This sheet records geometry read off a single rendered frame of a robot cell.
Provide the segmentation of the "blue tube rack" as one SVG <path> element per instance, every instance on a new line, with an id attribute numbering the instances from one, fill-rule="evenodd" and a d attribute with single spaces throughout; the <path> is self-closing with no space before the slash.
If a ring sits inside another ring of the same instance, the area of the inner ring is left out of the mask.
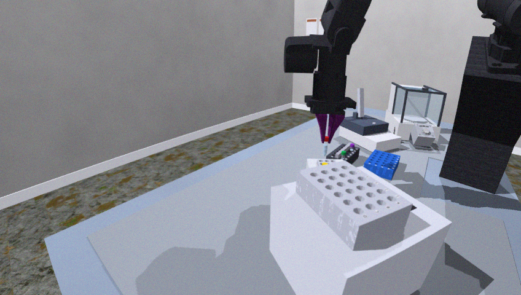
<path id="1" fill-rule="evenodd" d="M 399 159 L 399 155 L 374 150 L 364 162 L 364 168 L 381 178 L 391 180 L 399 165 Z"/>

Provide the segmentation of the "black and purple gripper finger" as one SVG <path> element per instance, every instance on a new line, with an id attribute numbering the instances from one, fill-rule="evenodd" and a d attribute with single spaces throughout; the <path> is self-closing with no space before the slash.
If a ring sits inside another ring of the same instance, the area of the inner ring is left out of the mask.
<path id="1" fill-rule="evenodd" d="M 329 137 L 329 141 L 328 141 L 329 144 L 331 143 L 331 140 L 334 136 L 335 131 L 338 129 L 338 127 L 340 126 L 340 124 L 342 123 L 344 118 L 345 118 L 345 115 L 336 115 L 336 114 L 329 115 L 329 125 L 328 125 L 328 134 L 327 134 L 327 136 Z"/>
<path id="2" fill-rule="evenodd" d="M 317 118 L 317 121 L 319 124 L 321 142 L 324 143 L 324 139 L 325 139 L 325 135 L 326 135 L 327 114 L 315 114 L 315 115 L 316 115 L 316 118 Z"/>

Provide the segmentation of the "white block with grey holes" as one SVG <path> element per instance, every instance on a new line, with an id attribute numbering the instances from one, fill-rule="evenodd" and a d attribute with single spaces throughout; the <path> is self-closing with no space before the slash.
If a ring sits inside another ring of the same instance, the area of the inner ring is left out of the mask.
<path id="1" fill-rule="evenodd" d="M 343 161 L 342 159 L 307 159 L 307 167 L 306 168 L 312 168 L 322 165 L 322 163 L 334 163 Z"/>

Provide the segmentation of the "white block with round holes on base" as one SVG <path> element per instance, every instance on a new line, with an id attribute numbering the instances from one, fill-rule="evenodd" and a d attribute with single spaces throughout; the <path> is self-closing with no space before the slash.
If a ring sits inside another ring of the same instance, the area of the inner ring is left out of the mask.
<path id="1" fill-rule="evenodd" d="M 345 160 L 271 187 L 270 251 L 296 295 L 410 295 L 451 225 Z"/>

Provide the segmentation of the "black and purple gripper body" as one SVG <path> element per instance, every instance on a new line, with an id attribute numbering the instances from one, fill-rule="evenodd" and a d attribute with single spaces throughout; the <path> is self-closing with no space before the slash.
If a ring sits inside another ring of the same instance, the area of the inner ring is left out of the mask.
<path id="1" fill-rule="evenodd" d="M 330 74 L 318 73 L 316 98 L 305 95 L 304 102 L 310 107 L 312 114 L 345 115 L 344 109 L 356 109 L 356 102 L 350 97 L 343 99 L 345 73 L 336 74 L 335 79 Z"/>

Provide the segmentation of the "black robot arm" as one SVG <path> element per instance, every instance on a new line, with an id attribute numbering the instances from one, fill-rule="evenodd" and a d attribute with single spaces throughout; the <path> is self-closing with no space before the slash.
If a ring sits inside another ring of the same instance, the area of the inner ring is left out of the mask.
<path id="1" fill-rule="evenodd" d="M 313 73 L 316 98 L 318 73 L 346 72 L 347 55 L 357 40 L 372 0 L 327 0 L 321 24 L 323 35 L 287 37 L 284 45 L 285 73 Z M 488 73 L 521 75 L 521 0 L 477 0 L 482 18 L 495 20 L 495 32 L 485 38 Z M 319 56 L 318 56 L 319 49 Z"/>

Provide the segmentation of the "red-capped sample tube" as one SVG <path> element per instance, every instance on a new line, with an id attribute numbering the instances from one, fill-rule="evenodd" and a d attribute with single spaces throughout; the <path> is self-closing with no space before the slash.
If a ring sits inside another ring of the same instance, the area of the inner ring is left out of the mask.
<path id="1" fill-rule="evenodd" d="M 323 157 L 327 156 L 328 141 L 329 141 L 329 137 L 325 136 L 324 143 L 323 143 Z"/>

